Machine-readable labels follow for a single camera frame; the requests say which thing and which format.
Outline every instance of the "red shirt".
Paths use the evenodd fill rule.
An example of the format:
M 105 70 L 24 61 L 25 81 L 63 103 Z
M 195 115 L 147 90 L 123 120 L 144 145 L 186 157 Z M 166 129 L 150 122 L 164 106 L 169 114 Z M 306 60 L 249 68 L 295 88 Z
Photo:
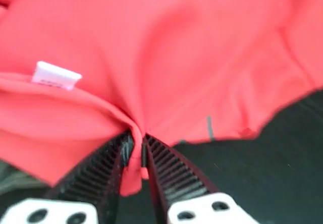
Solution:
M 141 141 L 255 137 L 323 86 L 323 0 L 0 0 L 0 158 L 54 185 L 131 128 Z M 30 82 L 37 61 L 82 74 Z

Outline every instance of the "white plastic tab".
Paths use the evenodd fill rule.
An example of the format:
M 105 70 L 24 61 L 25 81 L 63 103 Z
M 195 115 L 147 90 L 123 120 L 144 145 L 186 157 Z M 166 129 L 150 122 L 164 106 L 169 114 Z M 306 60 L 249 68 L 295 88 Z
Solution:
M 0 224 L 98 224 L 93 205 L 82 202 L 26 199 L 10 207 Z
M 33 83 L 71 90 L 82 75 L 58 66 L 39 61 L 32 77 Z
M 258 224 L 230 195 L 209 194 L 174 203 L 168 224 Z

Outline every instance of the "clothing label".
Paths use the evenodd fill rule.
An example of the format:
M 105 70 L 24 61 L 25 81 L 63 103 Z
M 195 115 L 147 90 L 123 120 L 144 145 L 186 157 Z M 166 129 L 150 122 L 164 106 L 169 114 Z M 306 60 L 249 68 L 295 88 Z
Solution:
M 31 82 L 72 90 L 81 78 L 78 73 L 39 61 Z

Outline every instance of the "red fabric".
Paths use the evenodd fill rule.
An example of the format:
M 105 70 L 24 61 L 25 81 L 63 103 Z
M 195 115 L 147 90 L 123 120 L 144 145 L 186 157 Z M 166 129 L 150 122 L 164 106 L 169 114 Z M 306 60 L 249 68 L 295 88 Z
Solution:
M 145 133 L 255 137 L 323 86 L 323 0 L 0 4 L 0 158 L 51 185 L 130 127 L 121 193 L 135 193 Z M 72 91 L 30 83 L 40 60 L 83 78 Z

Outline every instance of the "dark background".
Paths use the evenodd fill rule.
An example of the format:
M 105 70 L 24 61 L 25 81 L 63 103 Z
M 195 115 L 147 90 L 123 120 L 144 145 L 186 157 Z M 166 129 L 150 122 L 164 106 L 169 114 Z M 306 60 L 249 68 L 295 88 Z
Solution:
M 323 92 L 284 109 L 253 141 L 216 141 L 175 148 L 221 191 L 263 224 L 322 223 Z M 46 188 L 0 196 L 0 215 L 10 204 Z M 117 224 L 155 223 L 148 182 L 121 198 Z

